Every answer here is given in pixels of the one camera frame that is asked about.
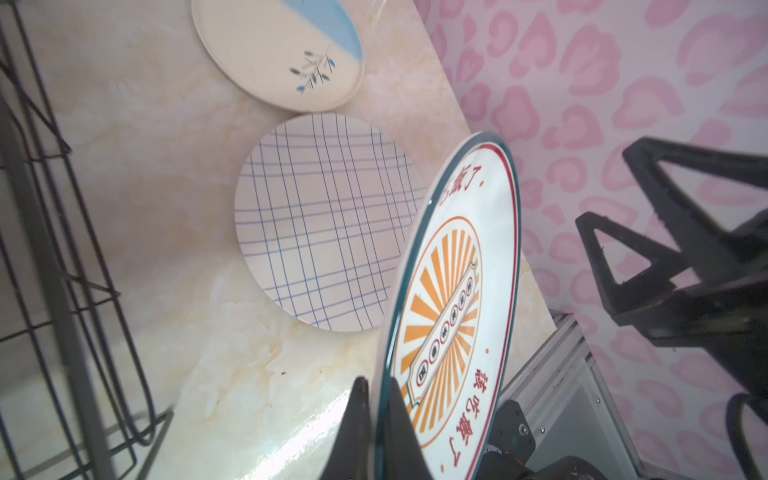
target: metal frame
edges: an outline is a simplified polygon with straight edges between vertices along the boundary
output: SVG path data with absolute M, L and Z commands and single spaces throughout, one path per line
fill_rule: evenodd
M 6 346 L 19 346 L 28 339 L 26 346 L 34 354 L 58 427 L 66 438 L 65 456 L 76 464 L 63 479 L 123 478 L 138 464 L 137 444 L 151 446 L 147 461 L 138 473 L 138 478 L 143 478 L 161 444 L 155 439 L 155 430 L 165 421 L 159 435 L 162 437 L 172 413 L 155 413 L 149 385 L 118 300 L 120 293 L 115 289 L 96 238 L 70 162 L 71 148 L 61 137 L 17 0 L 0 2 L 0 15 L 2 20 L 10 20 L 0 23 L 0 70 L 4 74 L 0 79 L 4 80 L 2 93 L 6 95 L 0 98 L 0 184 L 9 183 L 15 204 L 0 207 L 10 209 L 6 212 L 15 207 L 20 230 L 29 247 L 28 252 L 10 251 L 3 240 L 3 234 L 8 232 L 0 231 L 0 272 L 5 271 L 18 316 L 23 321 L 23 328 L 0 338 L 0 353 Z M 76 227 L 82 227 L 84 235 L 78 236 L 75 231 L 80 230 Z M 35 323 L 30 314 L 30 298 L 35 292 L 20 278 L 24 272 L 19 270 L 19 265 L 25 264 L 24 255 L 30 256 L 34 265 L 48 321 Z M 86 258 L 95 259 L 95 268 L 87 267 Z M 106 323 L 113 321 L 117 322 L 117 331 L 121 334 L 119 340 L 125 342 L 130 353 L 132 365 L 128 368 L 118 367 L 113 360 L 105 329 Z M 41 329 L 47 327 L 52 327 L 60 366 L 52 365 L 43 351 L 40 335 Z M 97 375 L 89 375 L 89 365 L 95 367 Z M 52 373 L 59 367 L 66 374 L 68 394 L 76 413 L 74 421 L 65 414 L 61 392 L 52 379 Z M 142 429 L 136 424 L 136 412 L 131 411 L 122 386 L 121 379 L 128 373 L 136 375 L 141 385 L 148 416 Z M 106 392 L 106 404 L 99 405 L 94 385 Z M 111 410 L 117 422 L 113 430 L 121 434 L 120 442 L 111 449 L 108 429 L 102 424 L 105 410 Z M 76 442 L 77 438 L 83 439 L 83 445 Z M 0 439 L 16 478 L 28 478 L 50 463 L 22 464 L 14 448 L 14 432 L 9 431 L 2 414 Z M 123 451 L 129 454 L 131 464 L 118 474 L 112 457 Z
M 551 414 L 551 399 L 573 395 L 574 383 L 579 383 L 579 379 L 583 379 L 583 375 L 588 372 L 594 378 L 598 398 L 607 408 L 611 423 L 621 438 L 637 477 L 691 480 L 640 459 L 575 317 L 570 313 L 553 311 L 552 319 L 557 329 L 507 384 L 499 395 L 497 405 L 502 405 L 508 399 L 519 402 L 525 418 L 531 424 L 536 442 L 539 443 L 545 435 L 541 432 L 541 427 L 546 424 L 545 417 Z

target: pink heart pattern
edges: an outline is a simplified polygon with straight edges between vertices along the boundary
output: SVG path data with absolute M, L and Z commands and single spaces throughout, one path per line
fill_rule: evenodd
M 702 430 L 721 440 L 728 440 L 725 429 L 726 402 L 715 402 L 701 409 L 699 423 Z M 742 425 L 744 436 L 754 455 L 768 457 L 768 426 L 755 415 L 752 409 L 744 409 Z
M 464 116 L 469 120 L 480 121 L 485 118 L 488 99 L 491 97 L 491 88 L 482 82 L 472 87 L 458 103 L 464 111 Z
M 656 380 L 641 380 L 637 382 L 635 391 L 644 399 L 652 401 L 654 408 L 661 415 L 675 420 L 683 418 L 683 399 L 666 383 Z
M 616 333 L 616 338 L 611 340 L 610 348 L 621 358 L 641 365 L 664 364 L 654 346 L 631 327 L 620 329 Z
M 768 65 L 742 78 L 720 111 L 741 117 L 768 118 Z
M 475 20 L 472 16 L 467 15 L 464 17 L 462 27 L 464 28 L 464 43 L 469 43 L 475 37 L 475 34 L 478 31 L 478 26 L 475 24 Z
M 622 142 L 613 149 L 608 156 L 608 160 L 603 165 L 603 186 L 612 192 L 618 192 L 625 188 L 633 187 L 637 185 L 632 173 L 627 167 L 627 162 L 624 161 L 624 157 L 621 153 L 629 147 L 630 142 Z
M 645 429 L 635 429 L 632 442 L 642 458 L 661 467 L 680 471 L 680 464 L 674 458 L 669 445 L 659 436 Z
M 708 148 L 721 148 L 730 141 L 730 127 L 716 118 L 705 120 L 690 139 L 692 144 Z
M 422 18 L 422 22 L 426 23 L 427 18 L 429 18 L 429 9 L 432 7 L 432 0 L 413 0 L 413 3 L 416 5 L 416 11 Z
M 619 82 L 621 51 L 612 34 L 594 25 L 577 31 L 565 49 L 560 73 L 571 77 L 568 91 L 577 96 L 602 95 Z
M 582 13 L 588 15 L 603 5 L 605 0 L 558 0 L 558 12 L 563 15 Z
M 690 0 L 653 0 L 645 11 L 645 23 L 651 28 L 672 24 L 688 9 Z
M 578 265 L 587 261 L 587 252 L 581 237 L 575 233 L 558 233 L 549 246 L 549 257 L 566 265 Z
M 513 78 L 522 78 L 533 65 L 538 68 L 551 65 L 554 61 L 555 42 L 552 24 L 544 12 L 539 12 L 520 39 L 518 54 L 509 64 L 509 74 Z
M 696 432 L 680 432 L 677 444 L 683 453 L 683 459 L 691 465 L 708 468 L 722 475 L 734 475 L 739 471 L 736 460 L 715 449 L 702 435 Z
M 493 58 L 501 57 L 509 51 L 518 36 L 518 19 L 506 10 L 496 14 L 488 27 L 491 43 L 488 44 L 488 55 Z
M 616 370 L 616 364 L 610 358 L 610 356 L 608 356 L 605 350 L 597 345 L 590 346 L 590 350 L 592 351 L 594 361 L 598 364 L 600 374 L 603 376 L 605 384 L 615 389 L 620 389 L 623 387 L 624 379 L 621 378 L 618 370 Z
M 560 158 L 547 168 L 547 182 L 559 182 L 564 192 L 576 194 L 587 184 L 587 164 L 579 157 Z
M 706 353 L 685 352 L 670 366 L 672 375 L 682 383 L 708 392 L 733 394 L 739 385 Z
M 522 228 L 521 232 L 520 241 L 525 255 L 531 256 L 535 253 L 544 252 L 544 246 L 541 245 L 541 240 L 538 239 L 536 233 L 533 233 L 530 229 L 525 227 Z
M 659 77 L 643 77 L 633 81 L 622 94 L 624 102 L 614 112 L 616 128 L 648 128 L 685 111 L 677 92 Z
M 456 18 L 462 13 L 464 0 L 441 0 L 440 16 L 443 18 Z
M 706 84 L 755 58 L 768 45 L 768 15 L 737 18 L 719 13 L 694 26 L 677 50 L 677 66 L 688 84 Z
M 592 270 L 579 270 L 571 281 L 571 288 L 569 291 L 571 293 L 571 298 L 573 298 L 576 303 L 599 306 L 603 304 L 600 301 L 600 293 L 598 293 L 598 286 L 594 282 Z
M 482 70 L 485 59 L 472 47 L 467 47 L 458 59 L 456 68 L 456 81 L 472 81 Z
M 555 225 L 559 226 L 565 223 L 565 213 L 563 212 L 563 209 L 560 208 L 560 205 L 547 205 L 541 209 L 541 212 L 549 217 L 549 220 L 552 220 Z
M 595 212 L 625 227 L 631 227 L 639 215 L 633 207 L 603 197 L 587 197 L 579 202 L 578 207 L 582 212 Z
M 532 139 L 541 124 L 531 95 L 519 86 L 507 88 L 504 101 L 491 113 L 491 123 L 509 143 Z
M 442 61 L 445 58 L 445 53 L 448 51 L 448 39 L 445 37 L 445 31 L 442 29 L 442 25 L 435 27 L 434 33 L 429 36 L 432 40 L 432 46 L 435 47 L 437 52 L 437 58 Z
M 546 296 L 560 295 L 560 279 L 551 270 L 534 268 L 531 270 L 541 292 Z
M 719 177 L 707 178 L 696 189 L 695 196 L 707 204 L 721 207 L 748 207 L 768 202 L 764 190 Z
M 549 127 L 541 138 L 544 148 L 561 145 L 568 150 L 597 147 L 605 141 L 598 116 L 584 105 L 571 105 L 561 115 L 560 127 Z
M 730 461 L 712 455 L 716 461 L 707 463 L 702 442 L 685 435 L 678 442 L 677 435 L 697 432 L 730 456 L 722 405 L 740 386 L 701 352 L 661 352 L 634 330 L 617 328 L 573 226 L 581 212 L 594 211 L 677 249 L 621 157 L 641 136 L 766 151 L 768 8 L 756 0 L 640 0 L 637 15 L 625 15 L 619 3 L 415 0 L 414 14 L 472 130 L 495 130 L 511 148 L 525 212 L 522 250 L 548 306 L 574 312 L 611 390 L 620 390 L 616 403 L 641 457 L 721 480 Z M 768 204 L 742 184 L 663 168 L 715 214 Z M 598 236 L 617 281 L 649 265 Z M 691 269 L 673 281 L 700 282 Z M 706 410 L 714 403 L 717 410 Z M 768 428 L 748 435 L 753 454 L 768 455 Z
M 544 201 L 541 192 L 544 184 L 541 180 L 532 178 L 520 183 L 520 205 L 529 210 L 536 210 Z

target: dark green plate rim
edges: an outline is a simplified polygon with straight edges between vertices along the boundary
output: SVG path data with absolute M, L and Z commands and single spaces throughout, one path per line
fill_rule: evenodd
M 445 189 L 445 185 L 450 180 L 451 176 L 453 175 L 453 172 L 456 169 L 456 166 L 464 160 L 464 157 L 467 156 L 471 151 L 473 151 L 477 146 L 482 144 L 494 144 L 499 149 L 502 150 L 505 154 L 504 160 L 509 168 L 509 171 L 511 172 L 511 178 L 513 181 L 512 190 L 515 193 L 515 204 L 517 205 L 517 219 L 518 219 L 518 225 L 517 225 L 517 231 L 518 231 L 518 239 L 516 242 L 517 247 L 517 256 L 516 258 L 518 261 L 516 262 L 517 266 L 515 268 L 515 273 L 513 277 L 513 287 L 511 292 L 511 301 L 512 301 L 512 308 L 510 309 L 511 312 L 511 319 L 509 322 L 509 328 L 510 332 L 508 335 L 507 340 L 507 346 L 505 348 L 505 355 L 504 355 L 504 367 L 502 367 L 501 375 L 499 376 L 497 388 L 501 385 L 501 382 L 504 379 L 504 373 L 507 368 L 507 362 L 506 359 L 509 357 L 509 347 L 511 345 L 512 341 L 512 334 L 511 329 L 515 324 L 515 310 L 517 308 L 517 298 L 518 298 L 518 286 L 519 286 L 519 280 L 520 280 L 520 246 L 521 246 L 521 219 L 520 219 L 520 191 L 518 188 L 518 174 L 515 170 L 515 164 L 512 163 L 512 153 L 509 150 L 509 147 L 507 147 L 507 144 L 504 142 L 501 136 L 499 136 L 497 133 L 492 131 L 484 131 L 478 134 L 475 134 L 471 136 L 469 139 L 465 141 L 465 143 L 456 151 L 453 158 L 450 160 L 447 168 L 443 171 L 442 176 L 440 177 L 440 180 L 438 181 L 437 185 L 435 186 L 435 189 L 431 192 L 429 196 L 429 201 L 427 202 L 424 214 L 421 216 L 421 220 L 419 221 L 418 229 L 416 230 L 416 234 L 413 237 L 413 242 L 410 245 L 408 257 L 406 259 L 406 265 L 402 272 L 402 278 L 403 279 L 410 279 L 413 277 L 413 270 L 415 269 L 415 265 L 418 262 L 417 256 L 419 255 L 419 251 L 421 250 L 422 241 L 424 240 L 424 234 L 427 230 L 427 226 L 429 225 L 429 221 L 432 219 L 432 215 L 435 213 L 435 208 L 437 208 L 438 200 L 440 198 L 440 195 L 442 194 L 443 189 Z M 400 288 L 397 292 L 397 297 L 395 298 L 395 308 L 393 310 L 392 314 L 392 325 L 389 329 L 389 338 L 387 339 L 386 343 L 386 356 L 384 358 L 384 370 L 382 371 L 382 378 L 381 386 L 380 386 L 380 395 L 379 395 L 379 411 L 376 415 L 376 425 L 374 429 L 374 476 L 375 478 L 382 478 L 383 472 L 384 472 L 384 449 L 383 444 L 381 443 L 381 433 L 383 432 L 384 428 L 384 418 L 385 418 L 385 410 L 388 405 L 388 402 L 386 401 L 387 398 L 389 398 L 389 381 L 385 381 L 389 378 L 389 372 L 392 370 L 392 355 L 395 350 L 395 343 L 397 340 L 397 337 L 394 335 L 394 333 L 398 330 L 400 326 L 400 320 L 402 318 L 402 311 L 404 308 L 404 305 L 406 303 L 406 296 L 408 294 L 408 287 L 410 282 L 401 281 L 400 282 Z M 494 403 L 494 410 L 496 407 L 496 399 L 493 400 Z M 493 425 L 493 417 L 492 415 L 491 421 L 488 425 Z M 485 429 L 484 438 L 482 440 L 482 443 L 480 445 L 485 445 L 485 441 L 488 438 L 488 433 L 490 432 L 490 428 Z M 474 471 L 471 473 L 471 475 L 468 478 L 474 478 L 475 473 L 477 472 L 477 469 L 479 467 L 480 462 L 475 463 Z

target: wire dish rack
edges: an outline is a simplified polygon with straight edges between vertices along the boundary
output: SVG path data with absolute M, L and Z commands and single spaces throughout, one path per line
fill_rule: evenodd
M 0 68 L 0 480 L 144 478 L 173 413 L 155 412 L 15 0 Z

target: plate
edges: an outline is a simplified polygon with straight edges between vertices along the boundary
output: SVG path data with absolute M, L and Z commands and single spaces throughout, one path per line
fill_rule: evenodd
M 362 45 L 337 0 L 192 0 L 208 54 L 235 84 L 293 111 L 327 111 L 362 81 Z
M 471 478 L 504 377 L 520 261 L 520 200 L 495 133 L 471 136 L 422 208 L 382 332 L 372 389 L 375 438 L 395 378 L 434 478 Z M 376 446 L 375 465 L 383 451 Z
M 425 193 L 381 131 L 341 114 L 302 115 L 246 159 L 237 239 L 253 276 L 288 313 L 335 332 L 372 329 Z

